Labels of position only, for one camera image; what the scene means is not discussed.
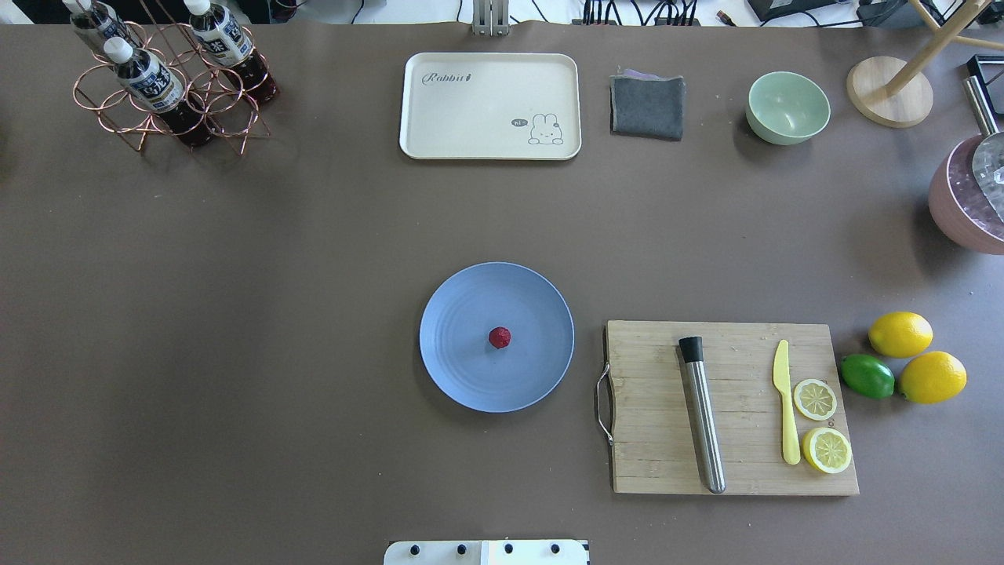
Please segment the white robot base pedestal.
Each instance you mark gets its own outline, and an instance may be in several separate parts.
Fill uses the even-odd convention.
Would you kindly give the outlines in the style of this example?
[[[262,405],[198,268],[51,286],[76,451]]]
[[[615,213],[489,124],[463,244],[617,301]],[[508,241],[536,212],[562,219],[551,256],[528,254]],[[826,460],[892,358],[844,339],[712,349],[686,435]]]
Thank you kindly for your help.
[[[388,545],[384,564],[589,564],[587,541],[501,539],[398,541]]]

